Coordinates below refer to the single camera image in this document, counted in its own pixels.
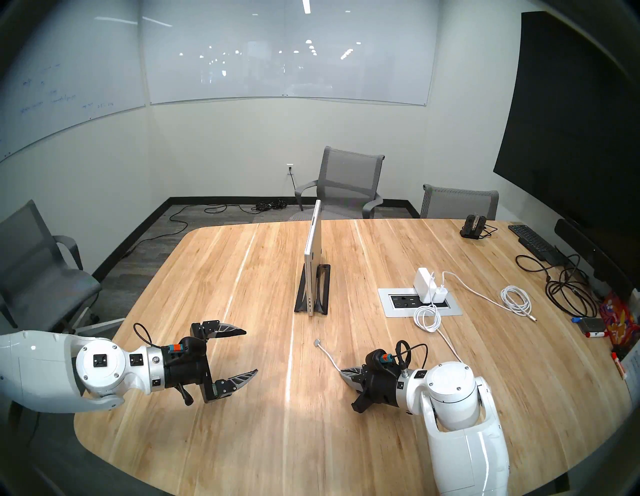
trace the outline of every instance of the chair armrest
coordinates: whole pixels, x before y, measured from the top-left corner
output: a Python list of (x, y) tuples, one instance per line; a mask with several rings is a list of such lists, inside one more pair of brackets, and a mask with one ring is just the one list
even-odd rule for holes
[(374, 198), (369, 203), (365, 204), (364, 207), (362, 207), (362, 218), (371, 219), (371, 212), (378, 205), (382, 205), (382, 202), (384, 202), (384, 199), (382, 198), (382, 196), (376, 193), (376, 198)]
[(82, 262), (80, 261), (80, 251), (76, 241), (69, 236), (54, 236), (53, 239), (56, 243), (64, 244), (71, 252), (71, 256), (74, 258), (76, 265), (82, 270)]
[(298, 201), (298, 205), (300, 206), (300, 211), (303, 210), (303, 208), (302, 208), (302, 192), (307, 188), (312, 188), (312, 187), (317, 186), (317, 185), (318, 185), (318, 180), (316, 179), (315, 181), (308, 182), (308, 183), (303, 184), (302, 186), (298, 186), (296, 188), (296, 200)]
[(9, 307), (6, 306), (6, 303), (4, 302), (4, 298), (2, 297), (1, 294), (0, 294), (0, 313), (2, 313), (2, 315), (4, 316), (6, 321), (9, 322), (9, 325), (11, 327), (13, 327), (14, 329), (18, 328), (18, 324), (16, 324), (15, 321), (13, 320), (13, 317), (11, 316), (11, 312), (9, 312)]

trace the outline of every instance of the office chair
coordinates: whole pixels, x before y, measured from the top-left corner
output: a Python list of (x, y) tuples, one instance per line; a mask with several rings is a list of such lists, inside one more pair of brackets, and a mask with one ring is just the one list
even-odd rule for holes
[(500, 196), (497, 191), (438, 188), (431, 184), (423, 184), (422, 188), (421, 219), (466, 219), (469, 214), (478, 214), (495, 220)]
[(363, 155), (325, 147), (317, 180), (296, 188), (300, 212), (289, 220), (311, 220), (313, 208), (303, 210), (302, 192), (317, 186), (323, 219), (371, 219), (382, 204), (378, 180), (384, 155)]
[[(78, 268), (67, 265), (57, 243), (64, 244)], [(82, 270), (76, 242), (52, 236), (33, 200), (0, 223), (0, 312), (14, 328), (51, 331), (63, 323), (70, 333), (95, 334), (124, 319), (79, 327), (89, 308), (73, 324), (67, 316), (100, 290)]]

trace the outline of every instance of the keyboard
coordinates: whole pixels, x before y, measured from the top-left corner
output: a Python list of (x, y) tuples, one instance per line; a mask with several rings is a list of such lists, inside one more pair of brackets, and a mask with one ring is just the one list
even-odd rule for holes
[(520, 244), (541, 262), (548, 262), (551, 265), (563, 265), (564, 257), (562, 254), (531, 227), (520, 224), (509, 226), (509, 230), (513, 231), (518, 236)]

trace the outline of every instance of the wooden table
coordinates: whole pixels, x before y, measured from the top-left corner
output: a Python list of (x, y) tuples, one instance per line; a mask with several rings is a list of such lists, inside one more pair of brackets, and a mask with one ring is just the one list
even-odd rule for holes
[[(437, 334), (412, 319), (387, 319), (380, 287), (410, 287), (418, 267), (449, 270), (499, 299), (513, 284), (531, 297), (534, 323), (447, 280), (464, 315), (442, 330), (493, 390), (511, 462), (509, 493), (519, 495), (566, 472), (602, 444), (631, 411), (606, 339), (585, 339), (544, 293), (544, 276), (514, 263), (524, 249), (507, 230), (472, 241), (462, 221), (323, 222), (332, 266), (328, 316), (294, 314), (309, 222), (208, 227), (189, 233), (123, 322), (114, 341), (141, 345), (143, 323), (156, 344), (189, 334), (192, 322), (219, 319), (246, 336), (209, 341), (214, 379), (259, 369), (230, 398), (184, 405), (175, 390), (131, 390), (110, 412), (79, 413), (76, 434), (92, 453), (176, 495), (437, 494), (420, 417), (374, 405), (359, 415), (356, 394), (314, 347), (319, 337), (341, 367), (360, 365), (396, 341), (429, 346), (427, 368), (454, 360)], [(416, 350), (414, 364), (424, 355)]]

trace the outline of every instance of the white wall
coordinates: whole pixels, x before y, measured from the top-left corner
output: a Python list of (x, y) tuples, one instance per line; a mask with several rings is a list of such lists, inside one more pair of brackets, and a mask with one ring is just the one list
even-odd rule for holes
[[(520, 54), (520, 15), (542, 10), (526, 0), (443, 0), (427, 103), (425, 182), (500, 192), (498, 220), (520, 220), (569, 249), (553, 228), (559, 216), (493, 172), (509, 117)], [(422, 189), (408, 199), (419, 210)]]
[(0, 220), (34, 200), (93, 272), (161, 200), (151, 193), (146, 109), (53, 134), (0, 163)]
[(150, 114), (150, 160), (164, 197), (293, 196), (286, 164), (296, 185), (317, 179), (329, 145), (384, 154), (378, 191), (407, 198), (424, 160), (422, 106), (245, 99), (157, 105)]

